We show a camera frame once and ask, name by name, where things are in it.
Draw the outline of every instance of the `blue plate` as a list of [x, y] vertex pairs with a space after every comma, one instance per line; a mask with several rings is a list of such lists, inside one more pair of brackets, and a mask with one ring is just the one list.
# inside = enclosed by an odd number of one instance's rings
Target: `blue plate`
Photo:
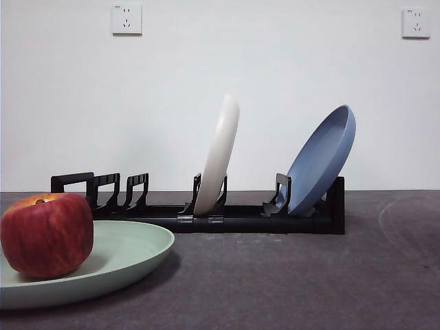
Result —
[[[287, 173], [291, 177], [289, 215], [311, 210], [327, 192], [349, 156], [355, 132], [355, 116], [348, 105], [330, 113], [313, 132]], [[278, 206], [285, 195], [283, 186]]]

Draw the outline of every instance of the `white plate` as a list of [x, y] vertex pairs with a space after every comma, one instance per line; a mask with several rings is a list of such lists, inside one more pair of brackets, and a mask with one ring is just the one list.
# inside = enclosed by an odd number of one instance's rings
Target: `white plate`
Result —
[[194, 215], [196, 216], [208, 214], [219, 197], [234, 146], [239, 117], [239, 104], [231, 95], [226, 94], [205, 170], [201, 176], [199, 194], [194, 207]]
[[166, 257], [174, 235], [140, 222], [94, 221], [93, 250], [71, 274], [33, 280], [13, 270], [1, 254], [1, 309], [72, 303], [125, 287], [153, 271]]

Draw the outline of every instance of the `black dish rack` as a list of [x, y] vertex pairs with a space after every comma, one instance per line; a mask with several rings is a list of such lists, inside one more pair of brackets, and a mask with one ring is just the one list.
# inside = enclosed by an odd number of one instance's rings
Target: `black dish rack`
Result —
[[[290, 202], [292, 180], [282, 174], [276, 175], [276, 190], [269, 201], [261, 205], [227, 205], [228, 176], [223, 181], [223, 192], [215, 207], [204, 217], [193, 215], [195, 201], [199, 193], [201, 174], [194, 176], [192, 199], [185, 205], [148, 205], [149, 174], [133, 175], [126, 181], [126, 199], [118, 204], [120, 174], [95, 176], [93, 172], [57, 175], [51, 178], [51, 192], [63, 193], [64, 186], [86, 182], [86, 200], [94, 220], [123, 220], [152, 223], [176, 233], [189, 232], [272, 232], [272, 233], [312, 233], [344, 234], [344, 178], [337, 177], [313, 210], [301, 217], [287, 214]], [[98, 205], [98, 188], [114, 184], [113, 194], [103, 205]], [[133, 187], [143, 185], [139, 199], [132, 203]], [[280, 187], [286, 188], [286, 198], [281, 206], [276, 199]]]

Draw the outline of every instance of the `light green plate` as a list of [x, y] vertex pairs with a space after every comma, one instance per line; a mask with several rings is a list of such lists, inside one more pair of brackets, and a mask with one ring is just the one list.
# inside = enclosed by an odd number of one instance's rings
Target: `light green plate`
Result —
[[153, 271], [174, 242], [169, 230], [147, 223], [94, 221], [93, 250], [71, 274], [32, 280], [13, 270], [1, 254], [0, 309], [72, 303], [125, 287]]

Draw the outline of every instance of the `gray table surface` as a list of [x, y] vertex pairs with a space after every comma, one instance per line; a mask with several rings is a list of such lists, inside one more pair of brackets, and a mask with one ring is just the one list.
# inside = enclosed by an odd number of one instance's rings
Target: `gray table surface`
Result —
[[[4, 192], [1, 208], [28, 194]], [[232, 192], [258, 204], [270, 192]], [[152, 192], [180, 204], [189, 192]], [[5, 329], [440, 329], [440, 191], [346, 192], [346, 234], [176, 234], [141, 281]]]

